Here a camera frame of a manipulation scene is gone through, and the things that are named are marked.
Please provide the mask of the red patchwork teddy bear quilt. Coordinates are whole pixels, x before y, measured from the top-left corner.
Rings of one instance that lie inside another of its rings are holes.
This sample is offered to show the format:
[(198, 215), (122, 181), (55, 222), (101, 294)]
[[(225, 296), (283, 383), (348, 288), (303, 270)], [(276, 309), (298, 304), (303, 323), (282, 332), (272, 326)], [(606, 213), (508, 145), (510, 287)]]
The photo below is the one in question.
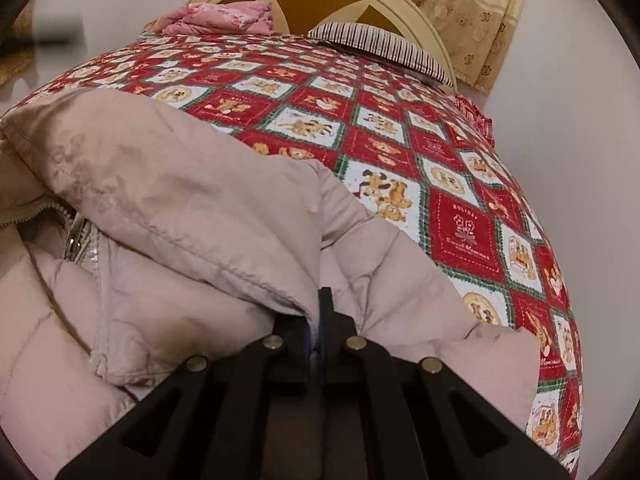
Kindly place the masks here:
[(527, 433), (569, 471), (582, 437), (582, 358), (547, 237), (494, 141), (453, 99), (399, 70), (288, 35), (146, 36), (44, 84), (142, 94), (264, 155), (315, 159), (408, 234), (481, 321), (540, 344)]

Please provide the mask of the striped pillow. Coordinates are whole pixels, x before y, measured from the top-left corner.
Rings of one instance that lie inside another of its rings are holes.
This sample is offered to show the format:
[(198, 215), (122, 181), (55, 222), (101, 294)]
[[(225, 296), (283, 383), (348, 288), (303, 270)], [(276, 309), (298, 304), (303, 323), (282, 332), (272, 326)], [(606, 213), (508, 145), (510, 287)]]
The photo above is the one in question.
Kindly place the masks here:
[(311, 29), (307, 36), (370, 54), (449, 87), (454, 84), (439, 62), (424, 49), (403, 36), (373, 25), (329, 22)]

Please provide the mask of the beige puffer jacket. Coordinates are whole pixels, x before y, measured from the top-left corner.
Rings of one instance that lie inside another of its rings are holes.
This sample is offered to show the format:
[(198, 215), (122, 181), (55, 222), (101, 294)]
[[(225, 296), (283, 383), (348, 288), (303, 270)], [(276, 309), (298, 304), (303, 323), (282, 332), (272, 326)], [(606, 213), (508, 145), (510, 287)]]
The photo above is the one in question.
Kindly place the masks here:
[(392, 356), (436, 356), (515, 426), (535, 338), (480, 322), (410, 238), (320, 162), (181, 110), (75, 89), (1, 121), (1, 429), (51, 479), (194, 354), (232, 356), (318, 292)]

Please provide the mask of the pink folded blanket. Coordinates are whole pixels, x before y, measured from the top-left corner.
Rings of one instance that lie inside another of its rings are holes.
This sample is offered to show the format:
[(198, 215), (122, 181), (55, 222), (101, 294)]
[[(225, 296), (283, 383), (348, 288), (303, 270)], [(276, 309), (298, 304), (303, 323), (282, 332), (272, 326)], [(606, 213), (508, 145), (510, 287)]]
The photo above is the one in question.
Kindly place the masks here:
[(271, 35), (272, 9), (263, 1), (188, 3), (149, 22), (143, 31), (163, 36)]

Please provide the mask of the red plaid cloth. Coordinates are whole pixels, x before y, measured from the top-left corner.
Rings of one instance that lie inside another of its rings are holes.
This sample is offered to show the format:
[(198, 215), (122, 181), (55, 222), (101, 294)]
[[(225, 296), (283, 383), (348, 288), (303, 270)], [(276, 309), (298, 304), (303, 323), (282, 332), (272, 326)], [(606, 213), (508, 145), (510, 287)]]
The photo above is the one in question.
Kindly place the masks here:
[(485, 116), (480, 108), (471, 100), (456, 93), (452, 96), (454, 105), (457, 110), (466, 118), (466, 120), (474, 127), (480, 136), (492, 147), (496, 146), (494, 137), (494, 125), (492, 120)]

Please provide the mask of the brown wooden furniture piece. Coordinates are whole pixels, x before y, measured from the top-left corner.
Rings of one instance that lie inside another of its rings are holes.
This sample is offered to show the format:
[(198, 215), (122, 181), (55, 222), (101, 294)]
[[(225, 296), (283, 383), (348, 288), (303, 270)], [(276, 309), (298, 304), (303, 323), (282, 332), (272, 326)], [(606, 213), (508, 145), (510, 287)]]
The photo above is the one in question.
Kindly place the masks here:
[(1, 37), (0, 84), (3, 86), (35, 62), (35, 48), (26, 44), (32, 39), (34, 2), (29, 1), (8, 32)]

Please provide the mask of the yellow patterned curtain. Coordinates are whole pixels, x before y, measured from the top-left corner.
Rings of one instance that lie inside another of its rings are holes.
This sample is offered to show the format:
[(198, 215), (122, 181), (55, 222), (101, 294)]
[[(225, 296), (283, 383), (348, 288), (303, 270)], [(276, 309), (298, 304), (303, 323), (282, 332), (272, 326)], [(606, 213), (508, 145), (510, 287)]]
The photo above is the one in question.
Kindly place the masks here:
[(411, 0), (438, 31), (457, 79), (487, 96), (525, 0)]

